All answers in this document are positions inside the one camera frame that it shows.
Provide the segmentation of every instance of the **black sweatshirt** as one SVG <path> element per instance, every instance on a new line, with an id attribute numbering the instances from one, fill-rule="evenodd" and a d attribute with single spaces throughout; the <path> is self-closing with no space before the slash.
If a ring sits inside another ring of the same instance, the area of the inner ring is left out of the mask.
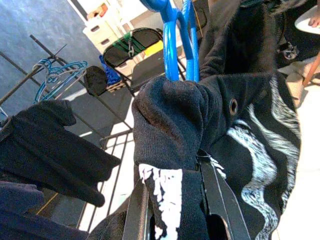
<path id="1" fill-rule="evenodd" d="M 237 197 L 252 239 L 271 239 L 295 185 L 300 129 L 276 72 L 273 19 L 264 5 L 239 4 L 212 8 L 200 83 L 156 77 L 133 101 L 134 161 L 152 200 L 156 239 L 209 239 L 199 148 Z"/>
<path id="2" fill-rule="evenodd" d="M 9 117 L 0 131 L 0 169 L 66 196 L 102 206 L 97 184 L 120 160 L 67 131 L 70 103 L 43 101 Z"/>

